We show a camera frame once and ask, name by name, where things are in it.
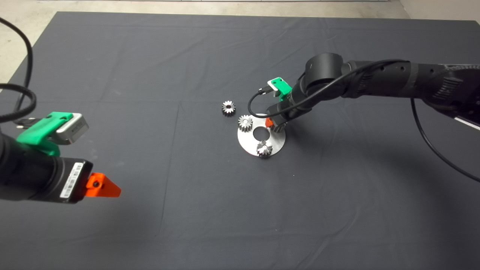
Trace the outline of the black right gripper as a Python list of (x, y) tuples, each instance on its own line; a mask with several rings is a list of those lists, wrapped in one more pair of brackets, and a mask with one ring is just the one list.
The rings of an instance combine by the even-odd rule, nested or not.
[(293, 100), (283, 100), (267, 108), (266, 113), (269, 118), (265, 118), (265, 127), (271, 128), (273, 125), (280, 126), (298, 117), (296, 108), (300, 102)]

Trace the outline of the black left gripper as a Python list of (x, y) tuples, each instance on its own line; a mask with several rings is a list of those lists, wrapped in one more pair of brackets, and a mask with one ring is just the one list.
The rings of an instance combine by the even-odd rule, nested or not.
[(92, 172), (93, 164), (85, 159), (56, 157), (50, 201), (76, 204), (83, 198), (118, 198), (121, 188), (105, 174)]

